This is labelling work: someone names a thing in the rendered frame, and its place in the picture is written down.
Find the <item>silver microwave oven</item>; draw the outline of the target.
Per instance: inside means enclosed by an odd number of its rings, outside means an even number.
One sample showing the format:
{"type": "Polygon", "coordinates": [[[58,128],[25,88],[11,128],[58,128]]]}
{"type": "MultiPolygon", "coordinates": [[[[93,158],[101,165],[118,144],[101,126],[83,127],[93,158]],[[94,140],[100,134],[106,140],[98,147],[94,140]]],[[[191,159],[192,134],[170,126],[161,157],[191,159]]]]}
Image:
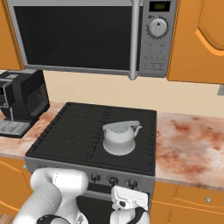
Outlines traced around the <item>silver microwave oven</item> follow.
{"type": "Polygon", "coordinates": [[[6,0],[24,66],[164,78],[177,0],[6,0]]]}

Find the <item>orange wall cupboard door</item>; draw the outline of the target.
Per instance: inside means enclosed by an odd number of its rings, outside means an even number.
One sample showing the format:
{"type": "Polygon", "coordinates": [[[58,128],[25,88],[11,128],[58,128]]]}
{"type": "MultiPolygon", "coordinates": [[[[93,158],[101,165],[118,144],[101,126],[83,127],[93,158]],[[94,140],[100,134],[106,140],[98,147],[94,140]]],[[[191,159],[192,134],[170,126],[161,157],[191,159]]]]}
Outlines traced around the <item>orange wall cupboard door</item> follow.
{"type": "Polygon", "coordinates": [[[224,84],[224,0],[178,0],[167,80],[224,84]]]}
{"type": "Polygon", "coordinates": [[[6,0],[0,0],[0,69],[24,69],[6,0]]]}

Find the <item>black oven door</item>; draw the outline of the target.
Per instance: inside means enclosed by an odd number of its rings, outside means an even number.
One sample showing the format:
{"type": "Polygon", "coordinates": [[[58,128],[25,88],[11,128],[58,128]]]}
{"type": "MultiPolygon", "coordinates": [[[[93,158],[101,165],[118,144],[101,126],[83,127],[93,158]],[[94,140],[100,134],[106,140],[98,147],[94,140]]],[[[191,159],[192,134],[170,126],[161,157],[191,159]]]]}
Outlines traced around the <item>black oven door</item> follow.
{"type": "Polygon", "coordinates": [[[81,224],[151,224],[148,208],[113,209],[112,200],[79,196],[80,211],[86,217],[81,224]]]}

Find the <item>black coffee machine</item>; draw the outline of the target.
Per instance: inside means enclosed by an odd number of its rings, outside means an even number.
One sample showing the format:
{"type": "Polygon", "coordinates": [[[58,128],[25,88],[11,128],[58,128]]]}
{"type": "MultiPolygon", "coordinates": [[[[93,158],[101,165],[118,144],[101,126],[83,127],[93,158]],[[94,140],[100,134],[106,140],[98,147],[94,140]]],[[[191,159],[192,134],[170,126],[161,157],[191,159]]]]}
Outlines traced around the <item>black coffee machine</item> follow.
{"type": "Polygon", "coordinates": [[[42,70],[0,74],[0,137],[21,138],[50,108],[42,70]]]}

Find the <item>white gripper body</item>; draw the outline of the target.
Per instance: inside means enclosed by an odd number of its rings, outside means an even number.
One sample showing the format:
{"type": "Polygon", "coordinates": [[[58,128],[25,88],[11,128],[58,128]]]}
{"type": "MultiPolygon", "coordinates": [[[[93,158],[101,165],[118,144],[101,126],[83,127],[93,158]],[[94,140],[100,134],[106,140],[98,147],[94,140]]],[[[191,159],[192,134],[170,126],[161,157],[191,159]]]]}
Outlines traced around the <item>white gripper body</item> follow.
{"type": "Polygon", "coordinates": [[[146,193],[118,185],[113,186],[111,189],[111,200],[113,209],[148,208],[148,195],[146,193]]]}

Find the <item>orange base cupboard door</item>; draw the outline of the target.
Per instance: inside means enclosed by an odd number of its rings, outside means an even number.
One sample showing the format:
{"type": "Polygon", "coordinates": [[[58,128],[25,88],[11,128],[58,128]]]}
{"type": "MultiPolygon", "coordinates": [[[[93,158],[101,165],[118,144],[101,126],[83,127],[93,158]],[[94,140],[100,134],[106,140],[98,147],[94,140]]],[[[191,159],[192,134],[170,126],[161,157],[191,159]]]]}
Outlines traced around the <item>orange base cupboard door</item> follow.
{"type": "Polygon", "coordinates": [[[153,201],[150,224],[224,224],[224,214],[153,201]]]}
{"type": "Polygon", "coordinates": [[[0,157],[0,214],[18,213],[32,194],[30,178],[23,159],[0,157]]]}

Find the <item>white kettle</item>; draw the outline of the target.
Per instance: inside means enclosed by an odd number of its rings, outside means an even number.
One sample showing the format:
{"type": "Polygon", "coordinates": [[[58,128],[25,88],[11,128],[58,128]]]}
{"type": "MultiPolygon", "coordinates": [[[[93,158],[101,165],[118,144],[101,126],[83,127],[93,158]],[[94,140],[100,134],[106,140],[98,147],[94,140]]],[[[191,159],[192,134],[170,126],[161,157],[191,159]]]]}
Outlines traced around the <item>white kettle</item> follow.
{"type": "Polygon", "coordinates": [[[115,156],[130,154],[136,147],[135,137],[141,128],[139,121],[113,122],[103,125],[104,150],[115,156]]]}

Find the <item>black stove with hob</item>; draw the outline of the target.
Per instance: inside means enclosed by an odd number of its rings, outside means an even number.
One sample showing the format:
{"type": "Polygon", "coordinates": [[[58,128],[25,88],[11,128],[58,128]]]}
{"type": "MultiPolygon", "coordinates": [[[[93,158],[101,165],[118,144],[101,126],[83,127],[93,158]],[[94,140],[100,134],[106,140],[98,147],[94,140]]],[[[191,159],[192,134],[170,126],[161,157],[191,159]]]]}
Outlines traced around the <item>black stove with hob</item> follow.
{"type": "Polygon", "coordinates": [[[140,108],[68,102],[25,153],[30,172],[52,167],[75,169],[88,175],[86,197],[110,200],[110,177],[119,179],[118,186],[153,194],[156,167],[157,112],[140,108]],[[142,128],[135,138],[136,148],[128,155],[113,156],[103,149],[102,126],[107,123],[139,121],[142,128]],[[94,183],[91,175],[100,180],[94,183]]]}

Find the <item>black microwave door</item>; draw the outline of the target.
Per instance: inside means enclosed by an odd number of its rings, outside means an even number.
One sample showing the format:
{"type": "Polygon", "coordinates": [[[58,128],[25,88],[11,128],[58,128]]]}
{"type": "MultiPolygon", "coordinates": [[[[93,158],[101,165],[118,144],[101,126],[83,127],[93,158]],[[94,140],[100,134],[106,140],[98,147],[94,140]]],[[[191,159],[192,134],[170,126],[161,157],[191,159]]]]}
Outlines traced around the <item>black microwave door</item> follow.
{"type": "Polygon", "coordinates": [[[25,68],[129,75],[131,0],[6,1],[25,68]]]}

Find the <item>silver microwave dial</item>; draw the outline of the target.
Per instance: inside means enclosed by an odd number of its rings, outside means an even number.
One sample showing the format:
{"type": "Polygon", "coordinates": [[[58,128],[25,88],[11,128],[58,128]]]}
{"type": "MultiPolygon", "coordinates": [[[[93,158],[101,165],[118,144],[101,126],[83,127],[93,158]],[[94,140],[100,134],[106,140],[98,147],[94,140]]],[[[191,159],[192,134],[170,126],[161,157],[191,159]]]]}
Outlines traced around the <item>silver microwave dial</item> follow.
{"type": "Polygon", "coordinates": [[[168,24],[163,18],[154,19],[149,26],[150,35],[153,38],[163,37],[168,29],[168,24]]]}

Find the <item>orange drawer front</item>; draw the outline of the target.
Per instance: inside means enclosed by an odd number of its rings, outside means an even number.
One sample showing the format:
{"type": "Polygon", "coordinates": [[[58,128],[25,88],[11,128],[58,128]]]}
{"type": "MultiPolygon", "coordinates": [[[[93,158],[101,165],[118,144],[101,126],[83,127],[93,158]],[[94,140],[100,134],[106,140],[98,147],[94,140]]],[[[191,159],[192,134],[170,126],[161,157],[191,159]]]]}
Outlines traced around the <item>orange drawer front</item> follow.
{"type": "Polygon", "coordinates": [[[224,192],[187,185],[156,181],[152,201],[224,213],[224,192]]]}

